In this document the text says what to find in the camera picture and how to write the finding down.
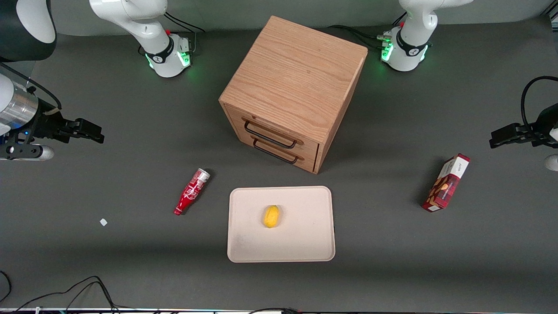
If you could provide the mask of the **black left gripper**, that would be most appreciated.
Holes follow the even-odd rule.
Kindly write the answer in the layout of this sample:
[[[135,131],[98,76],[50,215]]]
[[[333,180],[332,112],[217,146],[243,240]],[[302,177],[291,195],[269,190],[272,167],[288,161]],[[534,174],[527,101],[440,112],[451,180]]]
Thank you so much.
[[[555,128],[555,117],[538,117],[534,123],[528,123],[522,117],[524,126],[511,123],[491,133],[490,148],[496,149],[513,143],[531,143],[532,147],[555,147],[555,139],[550,134]]]

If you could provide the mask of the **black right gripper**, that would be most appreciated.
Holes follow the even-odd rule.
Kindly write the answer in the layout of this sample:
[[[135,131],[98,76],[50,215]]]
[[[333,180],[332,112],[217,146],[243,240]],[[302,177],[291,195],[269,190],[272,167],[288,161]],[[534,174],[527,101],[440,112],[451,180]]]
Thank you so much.
[[[31,142],[46,138],[68,143],[71,138],[84,138],[99,144],[104,143],[105,136],[101,127],[85,119],[76,119],[75,123],[74,130],[74,122],[64,119],[61,113],[38,113],[31,120]]]

